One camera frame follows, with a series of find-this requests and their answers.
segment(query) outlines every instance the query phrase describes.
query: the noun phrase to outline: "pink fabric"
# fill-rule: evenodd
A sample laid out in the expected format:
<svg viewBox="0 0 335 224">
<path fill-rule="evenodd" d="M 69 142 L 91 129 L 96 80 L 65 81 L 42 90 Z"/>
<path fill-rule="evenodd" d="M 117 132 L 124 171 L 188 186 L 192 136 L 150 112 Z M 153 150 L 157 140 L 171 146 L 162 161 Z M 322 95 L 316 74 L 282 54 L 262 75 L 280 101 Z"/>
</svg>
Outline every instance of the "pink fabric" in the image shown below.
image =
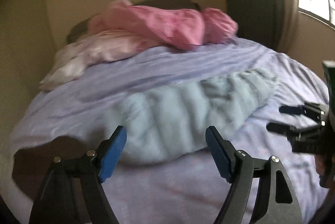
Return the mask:
<svg viewBox="0 0 335 224">
<path fill-rule="evenodd" d="M 205 23 L 202 14 L 194 9 L 157 9 L 117 0 L 103 14 L 93 17 L 88 26 L 90 34 L 107 29 L 126 29 L 179 49 L 192 50 L 203 44 Z"/>
<path fill-rule="evenodd" d="M 238 24 L 219 9 L 206 8 L 202 16 L 205 21 L 205 43 L 225 43 L 235 36 Z"/>
<path fill-rule="evenodd" d="M 78 79 L 90 65 L 129 58 L 150 47 L 161 45 L 155 40 L 126 30 L 103 31 L 58 51 L 55 64 L 41 81 L 40 89 L 51 91 Z"/>
</svg>

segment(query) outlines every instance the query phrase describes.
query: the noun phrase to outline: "bed sheet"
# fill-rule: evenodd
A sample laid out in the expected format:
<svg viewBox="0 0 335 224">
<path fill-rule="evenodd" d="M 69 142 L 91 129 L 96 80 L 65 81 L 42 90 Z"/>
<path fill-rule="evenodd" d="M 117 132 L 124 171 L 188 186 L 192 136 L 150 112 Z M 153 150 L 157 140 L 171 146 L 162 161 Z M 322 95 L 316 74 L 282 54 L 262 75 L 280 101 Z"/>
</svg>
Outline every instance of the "bed sheet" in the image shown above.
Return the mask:
<svg viewBox="0 0 335 224">
<path fill-rule="evenodd" d="M 8 170 L 0 194 L 21 224 L 28 223 L 32 201 L 12 179 L 13 155 L 24 147 L 70 135 L 96 147 L 108 136 L 93 134 L 103 126 L 102 113 L 134 92 L 250 68 L 265 68 L 279 76 L 279 87 L 268 104 L 256 110 L 231 140 L 252 157 L 277 155 L 299 199 L 304 223 L 321 205 L 326 189 L 319 186 L 314 159 L 293 154 L 286 138 L 267 132 L 270 119 L 295 126 L 310 125 L 304 117 L 281 115 L 281 104 L 305 100 L 328 102 L 326 85 L 309 69 L 258 43 L 235 38 L 227 45 L 204 45 L 194 52 L 168 47 L 149 49 L 133 58 L 90 67 L 77 81 L 50 93 L 40 93 L 14 129 L 9 142 Z M 103 188 L 120 223 L 213 223 L 229 184 L 220 177 L 209 152 L 200 151 L 175 161 L 146 167 L 119 164 Z M 257 193 L 253 183 L 244 223 Z"/>
</svg>

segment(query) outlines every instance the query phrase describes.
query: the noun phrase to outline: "metal pin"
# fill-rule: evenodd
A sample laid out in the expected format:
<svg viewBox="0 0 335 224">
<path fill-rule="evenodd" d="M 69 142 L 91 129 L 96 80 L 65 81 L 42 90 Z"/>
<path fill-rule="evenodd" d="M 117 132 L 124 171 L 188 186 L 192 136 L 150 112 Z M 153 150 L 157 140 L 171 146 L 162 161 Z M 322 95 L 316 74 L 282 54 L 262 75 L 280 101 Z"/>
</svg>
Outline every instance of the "metal pin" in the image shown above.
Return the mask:
<svg viewBox="0 0 335 224">
<path fill-rule="evenodd" d="M 61 160 L 62 160 L 62 157 L 61 157 L 61 156 L 56 156 L 56 157 L 54 158 L 54 163 L 58 164 Z"/>
<path fill-rule="evenodd" d="M 86 155 L 88 157 L 93 157 L 95 155 L 95 150 L 94 149 L 87 150 Z"/>
<path fill-rule="evenodd" d="M 243 151 L 243 150 L 238 150 L 237 153 L 238 153 L 240 156 L 242 156 L 242 157 L 244 157 L 245 155 L 247 155 L 246 152 Z"/>
<path fill-rule="evenodd" d="M 275 163 L 279 162 L 279 158 L 277 156 L 271 156 L 271 160 Z"/>
</svg>

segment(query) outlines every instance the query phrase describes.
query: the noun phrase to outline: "beige curtain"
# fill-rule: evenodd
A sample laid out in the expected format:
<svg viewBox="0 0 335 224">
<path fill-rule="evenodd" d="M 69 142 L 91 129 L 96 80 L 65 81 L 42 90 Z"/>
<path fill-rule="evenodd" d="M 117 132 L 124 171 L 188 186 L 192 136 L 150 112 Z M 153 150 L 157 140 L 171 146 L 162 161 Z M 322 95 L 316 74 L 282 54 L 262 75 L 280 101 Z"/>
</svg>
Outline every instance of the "beige curtain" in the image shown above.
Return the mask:
<svg viewBox="0 0 335 224">
<path fill-rule="evenodd" d="M 287 53 L 293 43 L 298 27 L 299 0 L 284 0 L 284 19 L 278 52 Z"/>
</svg>

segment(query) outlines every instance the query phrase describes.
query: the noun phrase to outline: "bed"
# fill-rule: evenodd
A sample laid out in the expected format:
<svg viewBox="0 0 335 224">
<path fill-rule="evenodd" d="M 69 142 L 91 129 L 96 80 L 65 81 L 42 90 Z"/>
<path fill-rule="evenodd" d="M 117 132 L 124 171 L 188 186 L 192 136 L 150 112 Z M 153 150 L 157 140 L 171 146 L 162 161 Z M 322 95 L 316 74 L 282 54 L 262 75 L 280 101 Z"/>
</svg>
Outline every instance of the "bed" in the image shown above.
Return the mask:
<svg viewBox="0 0 335 224">
<path fill-rule="evenodd" d="M 82 155 L 108 138 L 101 116 L 113 104 L 154 87 L 250 68 L 270 70 L 280 84 L 231 142 L 252 157 L 281 159 L 307 223 L 327 192 L 319 186 L 314 158 L 293 154 L 286 138 L 267 132 L 265 126 L 271 119 L 297 127 L 309 125 L 306 118 L 280 115 L 278 107 L 304 101 L 327 103 L 327 87 L 287 55 L 237 37 L 195 51 L 154 47 L 130 59 L 92 66 L 78 80 L 38 94 L 10 136 L 1 196 L 20 223 L 28 223 L 32 199 L 52 158 Z M 83 134 L 89 135 L 89 141 Z M 120 223 L 213 223 L 229 184 L 220 177 L 211 154 L 199 151 L 153 166 L 119 164 L 103 188 Z M 244 223 L 250 219 L 256 193 L 254 180 Z M 85 212 L 82 217 L 88 222 Z"/>
</svg>

